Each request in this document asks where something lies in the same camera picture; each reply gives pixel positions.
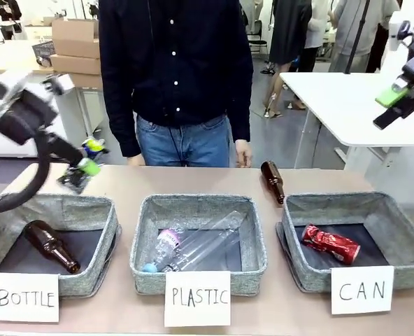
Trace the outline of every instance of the red soda can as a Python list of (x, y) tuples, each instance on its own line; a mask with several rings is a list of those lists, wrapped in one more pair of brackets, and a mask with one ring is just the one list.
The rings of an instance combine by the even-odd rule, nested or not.
[(361, 249), (361, 246), (353, 240), (339, 234), (321, 231), (312, 224), (305, 227), (302, 233), (302, 242), (318, 251), (329, 252), (346, 265), (353, 264)]

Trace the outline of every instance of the gray pants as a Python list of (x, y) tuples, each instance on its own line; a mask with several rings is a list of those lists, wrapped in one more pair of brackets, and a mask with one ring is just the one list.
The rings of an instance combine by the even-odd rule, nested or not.
[[(370, 53), (366, 55), (355, 56), (352, 62), (352, 66), (350, 67), (350, 73), (365, 73), (367, 69), (367, 64), (369, 63), (369, 58)], [(331, 56), (331, 64), (328, 72), (344, 72), (349, 59), (350, 56), (343, 55), (337, 50), (334, 50), (333, 55)]]

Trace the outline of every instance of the plastic sign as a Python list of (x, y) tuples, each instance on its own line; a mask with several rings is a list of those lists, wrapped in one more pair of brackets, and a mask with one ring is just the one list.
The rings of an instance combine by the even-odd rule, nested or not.
[(230, 326), (230, 272), (167, 272), (164, 325)]
[(59, 322), (58, 274), (0, 273), (0, 321)]
[(331, 313), (388, 312), (393, 288), (393, 266), (332, 268)]

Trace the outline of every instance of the beige tabletop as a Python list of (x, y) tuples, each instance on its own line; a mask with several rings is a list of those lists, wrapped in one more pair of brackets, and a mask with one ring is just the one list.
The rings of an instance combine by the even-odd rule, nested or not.
[[(32, 177), (29, 167), (8, 187), (19, 190)], [(42, 189), (62, 193), (55, 179), (64, 165), (54, 164)], [(281, 170), (285, 192), (366, 191), (371, 186), (349, 171)], [(256, 297), (233, 297), (231, 326), (164, 328), (164, 296), (140, 296), (134, 290), (129, 253), (143, 199), (153, 193), (227, 193), (252, 197), (264, 228), (269, 266)], [(394, 294), (387, 314), (335, 317), (329, 295), (303, 294), (294, 284), (275, 231), (282, 213), (265, 190), (258, 169), (202, 169), (105, 166), (86, 195), (115, 203), (123, 228), (120, 243), (100, 291), (90, 299), (64, 300), (58, 324), (0, 323), (0, 332), (31, 333), (190, 333), (226, 335), (361, 336), (414, 335), (414, 290)]]
[(32, 71), (33, 74), (53, 74), (52, 67), (36, 63), (31, 46), (40, 43), (35, 40), (5, 41), (0, 44), (0, 73), (6, 70)]

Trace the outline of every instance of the jeans pocket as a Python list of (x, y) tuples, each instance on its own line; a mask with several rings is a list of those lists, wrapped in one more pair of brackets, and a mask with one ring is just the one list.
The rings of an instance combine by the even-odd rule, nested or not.
[(145, 119), (143, 119), (142, 117), (138, 115), (137, 116), (137, 127), (139, 127), (144, 132), (156, 132), (159, 126), (152, 122), (146, 121)]
[(226, 121), (226, 116), (225, 115), (221, 115), (219, 117), (216, 117), (212, 120), (203, 122), (201, 124), (201, 127), (205, 130), (214, 130), (215, 128), (221, 126), (222, 124), (224, 124)]

